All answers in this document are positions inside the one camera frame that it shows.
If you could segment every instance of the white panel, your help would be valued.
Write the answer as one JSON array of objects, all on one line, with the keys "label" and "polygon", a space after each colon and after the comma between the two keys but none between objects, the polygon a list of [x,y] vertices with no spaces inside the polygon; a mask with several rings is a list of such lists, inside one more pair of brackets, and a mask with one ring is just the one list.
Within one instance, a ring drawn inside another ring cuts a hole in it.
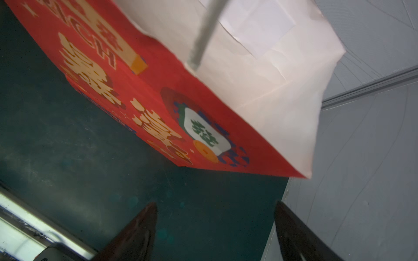
[{"label": "white panel", "polygon": [[288,206],[293,212],[296,211],[298,205],[299,189],[301,187],[301,181],[299,178],[289,178],[288,186],[286,187],[282,201]]},{"label": "white panel", "polygon": [[[286,204],[346,261],[418,260],[417,111],[413,83],[321,112],[313,177]],[[262,260],[282,260],[268,242]]]},{"label": "white panel", "polygon": [[0,251],[19,261],[32,261],[46,247],[0,218]]},{"label": "white panel", "polygon": [[[346,90],[418,64],[417,0],[316,3],[347,49],[335,70]],[[324,98],[342,93],[335,81],[328,89]]]},{"label": "white panel", "polygon": [[408,89],[405,116],[399,114],[403,119],[399,135],[363,186],[332,244],[344,260],[417,260],[417,111],[415,84]]},{"label": "white panel", "polygon": [[418,1],[417,0],[403,0],[405,8],[408,12],[408,17],[411,20],[412,26],[418,30]]},{"label": "white panel", "polygon": [[304,181],[301,184],[296,214],[303,222],[306,223],[308,220],[319,184],[322,182],[337,155],[350,140],[358,126],[363,122],[374,99],[374,97],[370,96],[349,103],[341,108],[334,108],[340,109],[340,111],[327,124],[326,130],[316,141],[315,154],[313,155],[312,179]]},{"label": "white panel", "polygon": [[0,206],[11,212],[19,219],[25,221],[29,226],[33,227],[37,231],[42,232],[50,241],[63,243],[85,259],[90,260],[96,254],[92,249],[85,249],[83,246],[72,241],[68,236],[43,222],[41,219],[18,205],[13,200],[9,199],[5,194],[1,192]]},{"label": "white panel", "polygon": [[[406,89],[376,96],[364,121],[358,126],[325,172],[307,224],[326,244],[330,244],[350,205],[382,164],[396,139],[405,111]],[[345,125],[334,128],[339,133]]]}]

